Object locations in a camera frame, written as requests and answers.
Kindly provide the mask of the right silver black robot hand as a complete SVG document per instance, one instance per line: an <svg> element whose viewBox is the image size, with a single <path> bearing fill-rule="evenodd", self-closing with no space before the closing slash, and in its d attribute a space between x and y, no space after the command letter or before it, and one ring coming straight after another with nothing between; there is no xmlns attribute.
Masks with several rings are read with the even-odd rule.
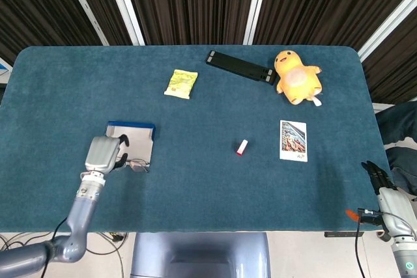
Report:
<svg viewBox="0 0 417 278"><path fill-rule="evenodd" d="M361 166L369 175L379 210L366 214L377 215L377 224L391 238L411 236L417 241L417 217L409 198L391 181L387 172L372 161L362 162Z"/></svg>

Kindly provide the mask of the blue printed glasses case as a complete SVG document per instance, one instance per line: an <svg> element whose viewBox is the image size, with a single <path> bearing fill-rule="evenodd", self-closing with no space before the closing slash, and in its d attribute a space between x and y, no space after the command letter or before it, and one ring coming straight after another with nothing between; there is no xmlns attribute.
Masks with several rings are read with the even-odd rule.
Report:
<svg viewBox="0 0 417 278"><path fill-rule="evenodd" d="M151 165L152 147L156 126L151 123L109 121L106 128L108 137L119 137L125 134L130 146L124 144L120 147L118 157L128 154L127 160L143 159Z"/></svg>

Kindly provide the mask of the white partition frame post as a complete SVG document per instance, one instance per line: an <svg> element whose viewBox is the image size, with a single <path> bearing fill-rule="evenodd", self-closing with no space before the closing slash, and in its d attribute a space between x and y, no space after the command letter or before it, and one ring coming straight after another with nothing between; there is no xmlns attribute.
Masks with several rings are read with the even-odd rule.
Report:
<svg viewBox="0 0 417 278"><path fill-rule="evenodd" d="M263 0L251 0L244 31L243 45L252 45Z"/></svg>
<svg viewBox="0 0 417 278"><path fill-rule="evenodd" d="M93 11L91 10L88 1L87 0L78 0L82 9L84 10L84 13L86 14L88 20L90 21L93 29L95 30L97 36L99 37L101 43L103 46L108 46L109 42L101 28L101 26L99 25Z"/></svg>
<svg viewBox="0 0 417 278"><path fill-rule="evenodd" d="M417 0L402 0L359 49L363 63L384 40L417 8Z"/></svg>
<svg viewBox="0 0 417 278"><path fill-rule="evenodd" d="M139 26L132 0L115 0L122 20L134 46L144 46L145 40Z"/></svg>

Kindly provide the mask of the black table bracket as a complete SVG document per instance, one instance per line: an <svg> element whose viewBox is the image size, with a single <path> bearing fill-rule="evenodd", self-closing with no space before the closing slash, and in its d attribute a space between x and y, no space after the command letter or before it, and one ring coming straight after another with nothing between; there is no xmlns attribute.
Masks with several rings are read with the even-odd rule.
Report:
<svg viewBox="0 0 417 278"><path fill-rule="evenodd" d="M363 236L364 231L325 231L325 238L353 238L355 236Z"/></svg>

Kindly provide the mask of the black folding stand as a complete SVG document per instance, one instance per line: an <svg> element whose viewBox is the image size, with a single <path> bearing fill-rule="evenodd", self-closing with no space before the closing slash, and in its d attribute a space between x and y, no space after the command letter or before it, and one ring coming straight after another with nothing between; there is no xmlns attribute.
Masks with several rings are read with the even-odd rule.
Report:
<svg viewBox="0 0 417 278"><path fill-rule="evenodd" d="M269 85L273 85L278 76L276 71L271 68L250 63L214 50L209 52L206 64L254 81L262 81Z"/></svg>

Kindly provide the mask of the eyeglasses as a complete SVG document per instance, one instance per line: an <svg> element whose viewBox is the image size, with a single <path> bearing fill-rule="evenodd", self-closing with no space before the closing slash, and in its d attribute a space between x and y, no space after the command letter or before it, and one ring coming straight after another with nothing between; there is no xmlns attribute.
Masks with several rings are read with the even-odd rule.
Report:
<svg viewBox="0 0 417 278"><path fill-rule="evenodd" d="M133 170L133 172L148 173L149 165L150 164L143 159L132 159L127 160L121 167L117 168L117 170L130 168L131 170Z"/></svg>

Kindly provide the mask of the white bordered photo card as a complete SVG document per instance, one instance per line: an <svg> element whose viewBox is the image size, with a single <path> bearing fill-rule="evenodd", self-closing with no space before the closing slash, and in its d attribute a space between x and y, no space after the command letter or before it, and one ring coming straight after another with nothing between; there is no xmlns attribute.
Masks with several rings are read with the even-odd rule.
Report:
<svg viewBox="0 0 417 278"><path fill-rule="evenodd" d="M288 161L308 161L307 125L305 122L280 120L279 157Z"/></svg>

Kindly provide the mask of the person legs in jeans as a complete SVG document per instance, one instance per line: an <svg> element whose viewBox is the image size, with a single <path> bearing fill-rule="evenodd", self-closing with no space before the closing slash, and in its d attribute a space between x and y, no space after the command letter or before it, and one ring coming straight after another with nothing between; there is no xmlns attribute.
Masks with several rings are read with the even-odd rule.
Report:
<svg viewBox="0 0 417 278"><path fill-rule="evenodd" d="M384 145L410 137L417 144L417 101L404 102L375 114ZM417 147L393 146L386 155L394 183L417 196Z"/></svg>

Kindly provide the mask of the blue grey robot torso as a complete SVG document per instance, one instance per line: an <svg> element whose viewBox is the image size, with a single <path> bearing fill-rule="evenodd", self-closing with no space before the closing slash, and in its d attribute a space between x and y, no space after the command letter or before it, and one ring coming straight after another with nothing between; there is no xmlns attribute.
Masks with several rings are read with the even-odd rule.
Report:
<svg viewBox="0 0 417 278"><path fill-rule="evenodd" d="M130 278L271 278L264 232L138 232Z"/></svg>

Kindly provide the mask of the white blue board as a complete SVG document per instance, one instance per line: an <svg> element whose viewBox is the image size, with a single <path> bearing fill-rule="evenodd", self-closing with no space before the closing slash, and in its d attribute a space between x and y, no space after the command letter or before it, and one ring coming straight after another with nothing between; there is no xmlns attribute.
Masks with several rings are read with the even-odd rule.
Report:
<svg viewBox="0 0 417 278"><path fill-rule="evenodd" d="M12 73L12 65L0 57L0 85L6 85Z"/></svg>

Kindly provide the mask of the yellow plush toy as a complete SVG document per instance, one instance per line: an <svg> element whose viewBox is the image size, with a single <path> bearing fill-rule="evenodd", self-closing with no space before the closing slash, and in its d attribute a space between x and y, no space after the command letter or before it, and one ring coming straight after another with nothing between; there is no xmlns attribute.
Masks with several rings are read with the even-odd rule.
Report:
<svg viewBox="0 0 417 278"><path fill-rule="evenodd" d="M276 55L274 68L279 76L276 85L278 94L284 94L293 105L304 100L313 102L317 107L322 105L317 98L323 89L318 77L322 72L320 67L304 65L297 52L284 50Z"/></svg>

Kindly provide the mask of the teal felt table cover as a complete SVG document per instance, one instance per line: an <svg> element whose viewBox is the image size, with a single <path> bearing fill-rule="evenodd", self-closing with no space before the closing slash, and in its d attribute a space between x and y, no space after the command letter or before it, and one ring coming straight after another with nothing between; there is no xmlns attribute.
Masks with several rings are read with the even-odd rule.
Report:
<svg viewBox="0 0 417 278"><path fill-rule="evenodd" d="M53 230L112 120L156 126L151 165L108 176L92 232L353 229L346 209L378 207L361 163L388 169L360 59L293 50L322 70L319 107L207 65L210 46L25 48L0 103L0 232ZM175 69L198 73L189 100L164 95ZM280 159L280 120L306 123L307 162Z"/></svg>

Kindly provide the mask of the yellow snack packet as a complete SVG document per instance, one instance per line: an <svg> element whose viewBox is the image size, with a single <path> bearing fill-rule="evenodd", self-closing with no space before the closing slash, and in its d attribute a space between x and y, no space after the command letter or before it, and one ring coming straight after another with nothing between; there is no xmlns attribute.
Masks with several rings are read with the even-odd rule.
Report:
<svg viewBox="0 0 417 278"><path fill-rule="evenodd" d="M189 100L197 77L197 72L175 69L169 80L167 89L164 91L164 95Z"/></svg>

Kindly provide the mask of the dark brown curtain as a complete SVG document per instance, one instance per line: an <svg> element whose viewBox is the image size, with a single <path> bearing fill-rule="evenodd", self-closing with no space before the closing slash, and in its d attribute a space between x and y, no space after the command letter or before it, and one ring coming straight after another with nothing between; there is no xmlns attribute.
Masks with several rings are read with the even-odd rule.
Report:
<svg viewBox="0 0 417 278"><path fill-rule="evenodd" d="M133 45L115 0L87 0L110 46ZM132 0L147 45L242 44L251 0ZM402 0L263 0L253 44L356 51ZM78 0L0 0L0 57L102 45ZM374 102L417 101L417 8L362 63Z"/></svg>

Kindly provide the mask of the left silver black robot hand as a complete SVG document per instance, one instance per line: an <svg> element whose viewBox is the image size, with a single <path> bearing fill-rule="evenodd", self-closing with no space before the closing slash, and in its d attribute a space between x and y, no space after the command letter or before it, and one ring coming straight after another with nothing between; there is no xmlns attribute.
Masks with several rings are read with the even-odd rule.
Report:
<svg viewBox="0 0 417 278"><path fill-rule="evenodd" d="M123 167L128 159L128 154L124 153L118 157L122 144L126 147L130 146L129 139L125 134L119 137L94 137L85 160L85 168L88 171L107 175L111 171Z"/></svg>

